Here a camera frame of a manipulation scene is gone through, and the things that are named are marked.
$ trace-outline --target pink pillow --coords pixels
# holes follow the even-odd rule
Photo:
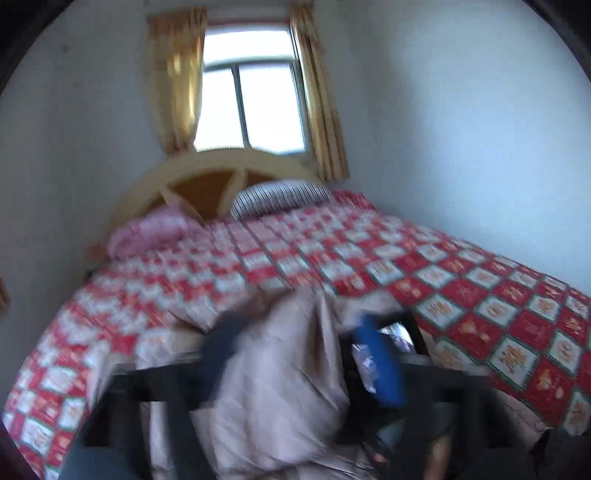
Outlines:
[[[125,260],[189,235],[210,234],[197,220],[186,216],[179,204],[162,205],[118,228],[109,238],[107,254],[112,260]]]

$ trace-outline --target quilt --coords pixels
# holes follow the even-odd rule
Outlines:
[[[54,480],[87,411],[89,370],[131,354],[169,309],[224,308],[246,285],[377,289],[410,307],[448,366],[487,365],[494,386],[549,426],[581,433],[591,415],[590,298],[566,283],[434,229],[385,216],[362,196],[209,226],[96,273],[24,362],[3,421],[41,478]]]

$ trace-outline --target bed sheet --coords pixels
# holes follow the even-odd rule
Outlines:
[[[390,292],[412,307],[447,365],[486,364],[495,386],[551,426],[591,414],[589,298],[461,239],[363,202],[219,222],[191,239],[95,274],[22,366],[4,424],[40,477],[57,478],[86,412],[86,379],[108,351],[133,352],[170,308],[217,310],[248,283],[318,282],[333,294]]]

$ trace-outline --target window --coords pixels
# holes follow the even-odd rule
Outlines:
[[[300,64],[287,26],[208,30],[195,148],[307,151]]]

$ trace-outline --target window pane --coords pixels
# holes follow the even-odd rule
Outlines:
[[[208,33],[203,45],[203,62],[206,66],[244,59],[295,57],[289,30]]]
[[[251,146],[279,154],[304,151],[291,65],[241,65],[240,83]]]
[[[244,147],[234,75],[230,69],[203,74],[201,116],[194,144],[197,150]]]

